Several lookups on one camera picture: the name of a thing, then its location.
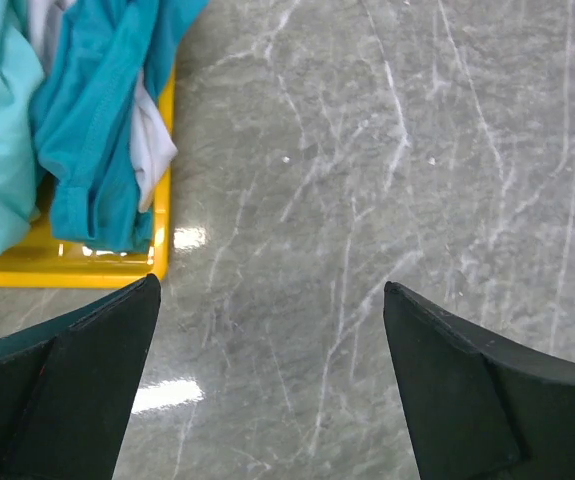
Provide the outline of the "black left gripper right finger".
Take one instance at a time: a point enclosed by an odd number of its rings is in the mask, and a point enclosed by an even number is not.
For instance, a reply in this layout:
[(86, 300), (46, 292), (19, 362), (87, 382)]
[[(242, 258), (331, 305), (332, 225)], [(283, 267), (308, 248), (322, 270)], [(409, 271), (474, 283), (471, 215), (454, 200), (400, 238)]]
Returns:
[(384, 324), (423, 479), (575, 479), (575, 363), (460, 318), (400, 283)]

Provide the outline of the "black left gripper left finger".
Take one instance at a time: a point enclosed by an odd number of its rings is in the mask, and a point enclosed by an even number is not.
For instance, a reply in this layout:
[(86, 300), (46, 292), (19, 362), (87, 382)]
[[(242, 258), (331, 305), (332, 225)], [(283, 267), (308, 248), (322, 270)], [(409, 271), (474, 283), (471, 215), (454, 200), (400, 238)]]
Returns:
[(149, 274), (0, 338), (0, 479), (109, 479), (161, 303)]

